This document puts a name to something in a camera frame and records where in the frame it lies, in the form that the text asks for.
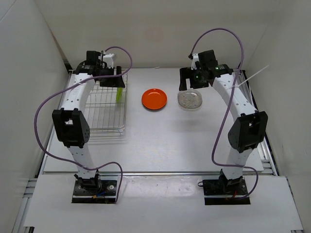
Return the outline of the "green plate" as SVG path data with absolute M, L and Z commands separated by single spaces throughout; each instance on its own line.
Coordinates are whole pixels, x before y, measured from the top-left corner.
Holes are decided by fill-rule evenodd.
M 116 103 L 120 103 L 122 99 L 122 93 L 123 93 L 123 88 L 118 87 L 117 88 L 117 94 L 116 94 Z

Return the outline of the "orange plate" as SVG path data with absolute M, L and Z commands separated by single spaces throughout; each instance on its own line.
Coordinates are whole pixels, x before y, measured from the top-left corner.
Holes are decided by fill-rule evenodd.
M 148 109 L 161 109 L 165 107 L 167 100 L 166 93 L 157 88 L 146 90 L 141 97 L 143 106 Z

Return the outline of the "black plate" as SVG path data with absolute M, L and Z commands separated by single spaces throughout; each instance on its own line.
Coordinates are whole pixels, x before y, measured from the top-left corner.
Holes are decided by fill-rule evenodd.
M 149 112 L 159 112 L 159 111 L 162 111 L 164 108 L 161 108 L 161 109 L 148 109 L 148 108 L 145 108 L 147 111 Z

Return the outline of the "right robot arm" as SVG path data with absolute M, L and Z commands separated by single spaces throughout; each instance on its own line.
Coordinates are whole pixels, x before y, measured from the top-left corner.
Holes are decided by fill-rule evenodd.
M 227 162 L 222 165 L 219 179 L 209 187 L 216 195 L 237 191 L 242 183 L 242 171 L 251 152 L 264 139 L 268 116 L 258 111 L 237 87 L 237 73 L 226 64 L 218 64 L 213 50 L 190 55 L 191 66 L 180 69 L 177 95 L 184 109 L 197 109 L 203 99 L 199 88 L 213 87 L 229 108 L 234 120 L 228 132 L 231 146 Z

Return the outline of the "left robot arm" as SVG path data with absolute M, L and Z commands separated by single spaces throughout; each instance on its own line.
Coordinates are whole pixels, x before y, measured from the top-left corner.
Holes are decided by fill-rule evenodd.
M 77 164 L 76 181 L 92 195 L 101 191 L 102 182 L 87 145 L 90 127 L 84 116 L 85 106 L 96 82 L 104 87 L 125 87 L 122 76 L 114 77 L 115 74 L 121 74 L 121 67 L 114 66 L 115 59 L 116 55 L 113 53 L 87 51 L 86 60 L 73 72 L 75 87 L 69 91 L 61 108 L 52 113 L 57 138 Z

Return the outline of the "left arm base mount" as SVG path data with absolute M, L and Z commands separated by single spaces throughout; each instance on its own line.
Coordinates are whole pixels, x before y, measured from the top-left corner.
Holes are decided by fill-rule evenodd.
M 71 203 L 115 204 L 117 199 L 117 180 L 103 180 L 99 174 L 84 179 L 74 175 L 75 184 Z

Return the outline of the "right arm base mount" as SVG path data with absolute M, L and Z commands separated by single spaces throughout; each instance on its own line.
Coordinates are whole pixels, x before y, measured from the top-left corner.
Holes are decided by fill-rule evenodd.
M 205 205 L 250 205 L 243 176 L 233 182 L 221 174 L 217 179 L 203 179 L 197 184 L 203 188 Z

